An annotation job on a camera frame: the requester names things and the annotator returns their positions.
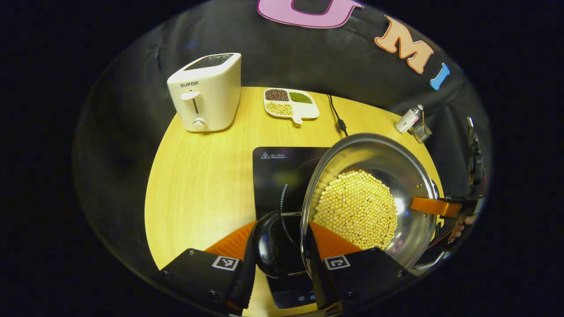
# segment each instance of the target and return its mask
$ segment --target toaster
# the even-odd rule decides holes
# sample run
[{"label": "toaster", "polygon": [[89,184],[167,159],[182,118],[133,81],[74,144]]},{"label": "toaster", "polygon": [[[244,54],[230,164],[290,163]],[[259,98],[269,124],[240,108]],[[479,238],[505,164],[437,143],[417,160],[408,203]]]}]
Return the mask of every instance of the toaster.
[{"label": "toaster", "polygon": [[233,122],[239,105],[241,54],[204,56],[179,69],[166,83],[186,130],[223,130]]}]

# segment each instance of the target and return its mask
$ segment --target power cord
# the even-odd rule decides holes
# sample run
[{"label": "power cord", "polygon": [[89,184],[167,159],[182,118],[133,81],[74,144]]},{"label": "power cord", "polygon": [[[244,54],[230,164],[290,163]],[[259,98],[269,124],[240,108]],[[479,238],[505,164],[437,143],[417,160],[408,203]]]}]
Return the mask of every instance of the power cord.
[{"label": "power cord", "polygon": [[327,96],[329,96],[329,104],[331,105],[331,108],[333,109],[335,116],[337,116],[337,126],[339,127],[339,129],[341,129],[341,131],[345,133],[346,137],[349,136],[349,134],[347,133],[347,126],[345,125],[345,122],[339,117],[339,114],[335,110],[335,106],[333,106],[333,98],[329,94]]}]

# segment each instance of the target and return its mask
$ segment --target yellow tabletop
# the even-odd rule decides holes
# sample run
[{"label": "yellow tabletop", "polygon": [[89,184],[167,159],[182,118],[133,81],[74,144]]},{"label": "yellow tabletop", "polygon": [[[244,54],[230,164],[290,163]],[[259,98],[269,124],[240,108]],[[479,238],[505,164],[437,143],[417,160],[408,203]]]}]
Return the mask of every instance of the yellow tabletop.
[{"label": "yellow tabletop", "polygon": [[[214,133],[191,133],[178,114],[157,150],[147,186],[145,229],[159,269],[188,248],[204,250],[239,227],[255,220],[253,150],[257,147],[331,147],[345,135],[325,94],[310,93],[319,108],[317,119],[295,125],[264,108],[265,87],[243,87],[233,124]],[[376,133],[411,151],[439,188],[443,188],[423,144],[394,124],[400,116],[348,99],[333,97],[347,132]],[[274,305],[265,274],[257,269],[249,308],[244,316],[288,316],[315,311],[313,303],[293,309]]]}]

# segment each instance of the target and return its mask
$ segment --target black induction stove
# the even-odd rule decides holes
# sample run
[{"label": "black induction stove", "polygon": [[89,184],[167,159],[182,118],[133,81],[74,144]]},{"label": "black induction stove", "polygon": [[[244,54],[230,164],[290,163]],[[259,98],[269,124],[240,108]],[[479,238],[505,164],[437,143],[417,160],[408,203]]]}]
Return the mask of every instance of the black induction stove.
[{"label": "black induction stove", "polygon": [[[253,151],[254,202],[257,219],[278,210],[300,212],[307,186],[328,147],[258,147]],[[313,284],[299,252],[299,217],[284,217],[273,228],[289,270],[287,278],[267,277],[276,307],[285,309],[315,302]]]}]

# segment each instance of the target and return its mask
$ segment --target white bottle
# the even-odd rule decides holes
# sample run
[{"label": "white bottle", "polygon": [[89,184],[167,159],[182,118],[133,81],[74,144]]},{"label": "white bottle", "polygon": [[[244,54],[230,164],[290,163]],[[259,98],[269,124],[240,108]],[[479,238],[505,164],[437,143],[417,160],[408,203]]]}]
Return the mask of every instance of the white bottle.
[{"label": "white bottle", "polygon": [[409,109],[398,121],[398,123],[394,125],[395,129],[400,133],[407,131],[407,129],[412,127],[415,122],[419,120],[419,118],[421,117],[421,111],[423,111],[423,106],[421,104],[418,104],[415,108]]}]

